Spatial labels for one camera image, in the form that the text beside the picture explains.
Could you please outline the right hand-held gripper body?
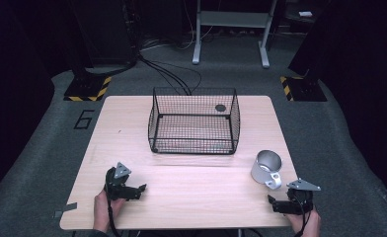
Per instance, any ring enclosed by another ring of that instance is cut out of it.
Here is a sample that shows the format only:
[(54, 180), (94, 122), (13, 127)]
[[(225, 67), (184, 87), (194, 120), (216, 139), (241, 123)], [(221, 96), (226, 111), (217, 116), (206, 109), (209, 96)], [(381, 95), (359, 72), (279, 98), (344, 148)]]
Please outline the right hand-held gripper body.
[(321, 191), (320, 186), (301, 178), (287, 184), (290, 214), (305, 214), (313, 209), (313, 193)]

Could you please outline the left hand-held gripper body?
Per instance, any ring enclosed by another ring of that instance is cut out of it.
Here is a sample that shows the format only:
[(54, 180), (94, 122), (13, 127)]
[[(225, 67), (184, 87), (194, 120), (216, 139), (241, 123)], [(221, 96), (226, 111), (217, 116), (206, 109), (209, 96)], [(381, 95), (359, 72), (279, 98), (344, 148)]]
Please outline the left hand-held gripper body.
[(104, 191), (107, 197), (113, 200), (118, 198), (129, 199), (129, 190), (125, 184), (131, 171), (118, 162), (115, 167), (111, 167), (106, 173)]

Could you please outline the person's right hand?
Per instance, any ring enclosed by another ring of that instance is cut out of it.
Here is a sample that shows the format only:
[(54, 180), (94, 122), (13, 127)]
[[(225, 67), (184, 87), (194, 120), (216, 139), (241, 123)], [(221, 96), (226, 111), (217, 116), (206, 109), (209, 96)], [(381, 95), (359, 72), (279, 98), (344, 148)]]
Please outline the person's right hand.
[(321, 216), (316, 209), (304, 215), (286, 214), (285, 217), (291, 224), (294, 237), (321, 236)]

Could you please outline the person's left hand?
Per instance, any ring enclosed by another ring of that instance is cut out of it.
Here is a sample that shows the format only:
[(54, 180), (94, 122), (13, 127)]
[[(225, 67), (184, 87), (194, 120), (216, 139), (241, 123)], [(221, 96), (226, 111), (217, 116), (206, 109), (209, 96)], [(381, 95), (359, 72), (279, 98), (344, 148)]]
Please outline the person's left hand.
[(109, 207), (112, 208), (112, 219), (115, 219), (119, 215), (124, 203), (125, 200), (122, 198), (108, 201), (107, 193), (104, 190), (101, 190), (94, 197), (93, 229), (101, 231), (103, 233), (107, 233), (110, 228), (111, 219), (109, 216)]

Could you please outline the silver metal cup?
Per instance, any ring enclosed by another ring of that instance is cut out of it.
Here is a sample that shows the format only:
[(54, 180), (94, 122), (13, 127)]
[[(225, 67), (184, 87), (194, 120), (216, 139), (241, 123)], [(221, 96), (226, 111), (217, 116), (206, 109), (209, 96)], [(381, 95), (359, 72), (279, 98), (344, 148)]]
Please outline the silver metal cup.
[(282, 160), (278, 154), (271, 150), (262, 150), (256, 156), (251, 175), (257, 183), (276, 190), (282, 185), (279, 174), (281, 167)]

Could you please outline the grey tape strip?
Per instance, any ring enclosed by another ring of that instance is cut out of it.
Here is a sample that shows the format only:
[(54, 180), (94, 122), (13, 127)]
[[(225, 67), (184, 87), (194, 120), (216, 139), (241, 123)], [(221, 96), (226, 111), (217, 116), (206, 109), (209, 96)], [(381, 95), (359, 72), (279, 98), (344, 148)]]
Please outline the grey tape strip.
[(53, 213), (53, 218), (61, 218), (64, 212), (70, 211), (77, 208), (77, 202), (68, 203), (63, 206), (60, 210), (55, 210)]

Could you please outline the black stand base striped edge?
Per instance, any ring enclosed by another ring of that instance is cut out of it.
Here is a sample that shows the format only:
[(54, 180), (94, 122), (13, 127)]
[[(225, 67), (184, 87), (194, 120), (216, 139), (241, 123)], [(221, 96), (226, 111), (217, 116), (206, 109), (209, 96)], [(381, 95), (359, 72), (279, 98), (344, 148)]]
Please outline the black stand base striped edge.
[(280, 77), (286, 99), (290, 102), (326, 102), (320, 85), (301, 77)]
[(85, 80), (73, 79), (64, 93), (63, 100), (73, 102), (100, 101), (106, 94), (111, 81), (111, 77), (103, 76)]

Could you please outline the black cabinet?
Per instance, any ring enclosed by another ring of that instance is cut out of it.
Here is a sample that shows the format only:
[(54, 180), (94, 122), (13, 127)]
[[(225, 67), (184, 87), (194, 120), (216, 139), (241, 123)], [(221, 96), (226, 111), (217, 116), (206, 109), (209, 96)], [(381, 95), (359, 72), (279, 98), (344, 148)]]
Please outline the black cabinet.
[(129, 0), (70, 0), (94, 66), (132, 67), (136, 26)]

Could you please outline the white metal desk frame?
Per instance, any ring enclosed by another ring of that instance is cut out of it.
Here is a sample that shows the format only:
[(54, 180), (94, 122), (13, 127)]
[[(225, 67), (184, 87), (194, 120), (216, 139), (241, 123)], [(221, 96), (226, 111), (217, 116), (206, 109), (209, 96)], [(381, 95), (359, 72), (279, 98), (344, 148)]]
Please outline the white metal desk frame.
[(196, 36), (192, 59), (193, 65), (198, 65), (200, 62), (202, 26), (254, 28), (264, 30), (263, 37), (258, 42), (258, 48), (261, 56), (261, 64), (265, 69), (268, 69), (270, 67), (270, 61), (268, 57), (267, 42), (271, 31), (271, 23), (276, 3), (277, 0), (271, 0), (271, 7), (267, 13), (220, 12), (202, 10), (201, 0), (196, 0)]

